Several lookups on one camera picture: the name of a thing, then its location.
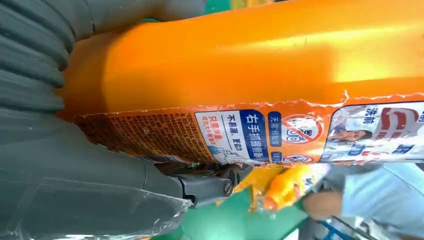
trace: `detergent bottle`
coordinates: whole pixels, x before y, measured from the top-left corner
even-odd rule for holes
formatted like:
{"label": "detergent bottle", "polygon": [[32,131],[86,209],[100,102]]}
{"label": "detergent bottle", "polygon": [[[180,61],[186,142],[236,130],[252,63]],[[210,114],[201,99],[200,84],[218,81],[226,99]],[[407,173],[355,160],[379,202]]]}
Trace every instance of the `detergent bottle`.
{"label": "detergent bottle", "polygon": [[75,46],[59,116],[152,162],[420,162],[422,9],[293,0],[100,34]]}
{"label": "detergent bottle", "polygon": [[329,171],[327,164],[296,164],[276,176],[266,194],[259,198],[266,211],[276,212],[303,197]]}

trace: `gray machine part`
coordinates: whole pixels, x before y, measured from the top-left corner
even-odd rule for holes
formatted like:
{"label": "gray machine part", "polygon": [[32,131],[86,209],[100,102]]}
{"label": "gray machine part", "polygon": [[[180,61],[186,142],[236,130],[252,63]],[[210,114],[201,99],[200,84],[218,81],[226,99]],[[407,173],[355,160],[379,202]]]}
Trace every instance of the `gray machine part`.
{"label": "gray machine part", "polygon": [[[228,189],[215,187],[211,192],[209,187],[228,180],[165,176],[149,162],[91,144],[78,127],[56,117],[64,103],[55,88],[64,85],[61,71],[76,41],[144,17],[198,16],[204,4],[204,0],[0,1],[0,238],[22,230],[34,239],[128,234],[178,215],[166,196],[183,198],[186,190],[198,204],[228,196]],[[80,190],[77,183],[105,189]],[[131,217],[122,216],[120,207],[139,199],[111,196],[114,188],[121,187],[164,197],[135,204]]]}

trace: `light blue shirt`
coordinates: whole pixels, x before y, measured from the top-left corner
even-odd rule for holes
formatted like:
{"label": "light blue shirt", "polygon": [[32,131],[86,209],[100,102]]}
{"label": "light blue shirt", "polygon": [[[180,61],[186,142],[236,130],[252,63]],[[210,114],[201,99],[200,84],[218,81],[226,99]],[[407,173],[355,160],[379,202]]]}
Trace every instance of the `light blue shirt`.
{"label": "light blue shirt", "polygon": [[415,164],[337,165],[326,181],[343,191],[342,217],[373,220],[390,239],[424,239],[424,171]]}

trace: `yellow bottle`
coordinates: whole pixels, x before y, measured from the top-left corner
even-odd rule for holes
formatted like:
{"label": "yellow bottle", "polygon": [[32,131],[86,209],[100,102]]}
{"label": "yellow bottle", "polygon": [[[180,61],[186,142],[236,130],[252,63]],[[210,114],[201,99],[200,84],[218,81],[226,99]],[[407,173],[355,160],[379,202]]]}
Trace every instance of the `yellow bottle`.
{"label": "yellow bottle", "polygon": [[328,164],[296,164],[272,180],[263,198],[268,211],[278,211],[296,203],[329,171]]}

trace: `prohibition sign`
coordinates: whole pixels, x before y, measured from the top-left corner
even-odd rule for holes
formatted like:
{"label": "prohibition sign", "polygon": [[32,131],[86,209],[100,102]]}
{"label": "prohibition sign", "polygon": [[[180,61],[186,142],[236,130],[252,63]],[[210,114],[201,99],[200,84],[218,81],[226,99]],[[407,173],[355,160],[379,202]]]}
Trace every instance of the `prohibition sign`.
{"label": "prohibition sign", "polygon": [[306,155],[300,155],[300,154],[293,154],[293,155],[287,155],[284,156],[284,162],[287,163],[312,163],[314,161],[313,157],[306,156]]}
{"label": "prohibition sign", "polygon": [[286,144],[308,144],[322,134],[323,126],[313,116],[297,114],[282,120],[282,141]]}

